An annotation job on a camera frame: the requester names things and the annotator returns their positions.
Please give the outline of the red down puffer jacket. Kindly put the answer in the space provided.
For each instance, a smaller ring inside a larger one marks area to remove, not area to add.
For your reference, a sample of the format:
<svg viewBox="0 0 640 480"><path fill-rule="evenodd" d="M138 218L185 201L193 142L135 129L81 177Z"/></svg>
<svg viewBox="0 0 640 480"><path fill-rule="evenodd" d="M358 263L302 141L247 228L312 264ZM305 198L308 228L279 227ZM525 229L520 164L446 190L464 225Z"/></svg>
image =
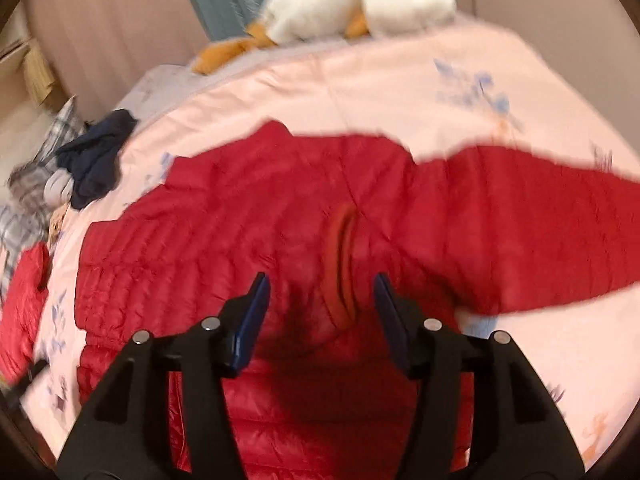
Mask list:
<svg viewBox="0 0 640 480"><path fill-rule="evenodd" d="M87 399L137 331L182 333L244 294L269 308L224 384L253 479L388 479L416 387L390 358L373 281L454 325L562 306L639 277L639 185L515 148L416 162L384 136L248 138L177 158L166 181L82 243L75 320Z"/></svg>

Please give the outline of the pink deer print duvet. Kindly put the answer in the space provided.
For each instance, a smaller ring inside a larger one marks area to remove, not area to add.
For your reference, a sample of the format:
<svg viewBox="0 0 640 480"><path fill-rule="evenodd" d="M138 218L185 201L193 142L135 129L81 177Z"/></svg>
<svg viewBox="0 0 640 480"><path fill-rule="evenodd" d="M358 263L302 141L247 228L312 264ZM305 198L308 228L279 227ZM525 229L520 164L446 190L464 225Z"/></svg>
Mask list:
<svg viewBox="0 0 640 480"><path fill-rule="evenodd" d="M120 153L119 185L70 212L54 251L35 355L50 363L24 409L60 454L82 404L77 370L86 334L75 320L82 243L192 158L278 122L293 136L384 136L416 162L469 146L515 148L639 184L639 159L615 129L518 35L462 18L437 32L364 40L272 64L182 101L139 125ZM452 328L506 330L555 400L586 466L623 429L639 396L639 278L562 306L477 314Z"/></svg>

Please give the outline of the grey plaid pillow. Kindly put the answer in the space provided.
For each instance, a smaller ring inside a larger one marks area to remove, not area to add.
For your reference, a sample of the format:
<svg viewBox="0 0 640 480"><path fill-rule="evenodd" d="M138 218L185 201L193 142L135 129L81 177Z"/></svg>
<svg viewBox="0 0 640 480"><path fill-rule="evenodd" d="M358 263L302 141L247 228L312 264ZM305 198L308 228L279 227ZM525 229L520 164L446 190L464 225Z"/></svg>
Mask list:
<svg viewBox="0 0 640 480"><path fill-rule="evenodd" d="M1 203L1 302L6 300L21 253L48 238L54 208L43 193L47 180L58 170L55 152L84 132L85 122L72 96L55 116L35 156L9 174L10 200Z"/></svg>

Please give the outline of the light grey folded garment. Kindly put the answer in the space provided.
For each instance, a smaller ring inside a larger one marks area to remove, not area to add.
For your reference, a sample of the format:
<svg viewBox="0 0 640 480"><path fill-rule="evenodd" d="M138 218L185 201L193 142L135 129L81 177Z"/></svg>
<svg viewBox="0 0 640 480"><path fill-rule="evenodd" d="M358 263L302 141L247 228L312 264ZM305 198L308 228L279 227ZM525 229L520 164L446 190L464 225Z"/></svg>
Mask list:
<svg viewBox="0 0 640 480"><path fill-rule="evenodd" d="M56 170L44 185L44 202L52 209L69 203L73 195L73 187L72 175L64 168Z"/></svg>

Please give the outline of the peach crumpled cloth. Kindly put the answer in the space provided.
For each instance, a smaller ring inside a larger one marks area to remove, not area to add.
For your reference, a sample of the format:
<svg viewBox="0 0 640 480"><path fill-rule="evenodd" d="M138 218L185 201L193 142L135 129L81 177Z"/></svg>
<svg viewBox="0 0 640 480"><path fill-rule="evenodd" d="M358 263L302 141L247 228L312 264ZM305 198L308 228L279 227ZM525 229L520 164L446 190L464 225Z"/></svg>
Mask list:
<svg viewBox="0 0 640 480"><path fill-rule="evenodd" d="M55 211L53 211L51 214L51 219L49 223L48 241L47 241L49 252L54 252L55 245L61 236L64 219L69 206L70 206L69 203L61 205L58 208L56 208Z"/></svg>

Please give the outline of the white goose plush toy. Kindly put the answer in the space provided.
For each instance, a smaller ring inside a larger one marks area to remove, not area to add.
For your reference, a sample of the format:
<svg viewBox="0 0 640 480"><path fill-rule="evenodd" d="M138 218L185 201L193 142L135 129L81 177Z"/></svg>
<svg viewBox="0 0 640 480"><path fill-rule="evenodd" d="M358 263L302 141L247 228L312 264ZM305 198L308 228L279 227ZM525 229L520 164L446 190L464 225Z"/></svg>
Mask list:
<svg viewBox="0 0 640 480"><path fill-rule="evenodd" d="M264 0L245 35L209 44L192 72L210 75L246 52L297 41L422 32L450 22L456 13L456 0Z"/></svg>

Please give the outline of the dark navy crumpled garment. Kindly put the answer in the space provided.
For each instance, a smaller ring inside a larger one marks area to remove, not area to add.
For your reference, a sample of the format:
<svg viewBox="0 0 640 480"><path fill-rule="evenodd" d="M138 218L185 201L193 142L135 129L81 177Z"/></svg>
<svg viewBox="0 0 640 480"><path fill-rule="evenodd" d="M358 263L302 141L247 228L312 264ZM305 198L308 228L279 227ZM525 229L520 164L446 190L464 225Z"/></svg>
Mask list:
<svg viewBox="0 0 640 480"><path fill-rule="evenodd" d="M55 152L58 168L73 179L70 206L75 210L100 200L116 186L118 154L138 121L129 110L113 110L77 139Z"/></svg>

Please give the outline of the beige pink curtain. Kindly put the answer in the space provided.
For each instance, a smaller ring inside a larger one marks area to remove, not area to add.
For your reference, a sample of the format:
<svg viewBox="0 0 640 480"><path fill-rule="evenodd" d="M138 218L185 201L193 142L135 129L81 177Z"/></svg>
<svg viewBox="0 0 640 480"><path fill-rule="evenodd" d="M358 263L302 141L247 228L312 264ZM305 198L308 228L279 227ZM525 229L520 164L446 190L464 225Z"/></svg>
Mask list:
<svg viewBox="0 0 640 480"><path fill-rule="evenodd" d="M456 0L457 13L471 0ZM152 68L209 44L191 0L26 0L29 26L82 117L111 110Z"/></svg>

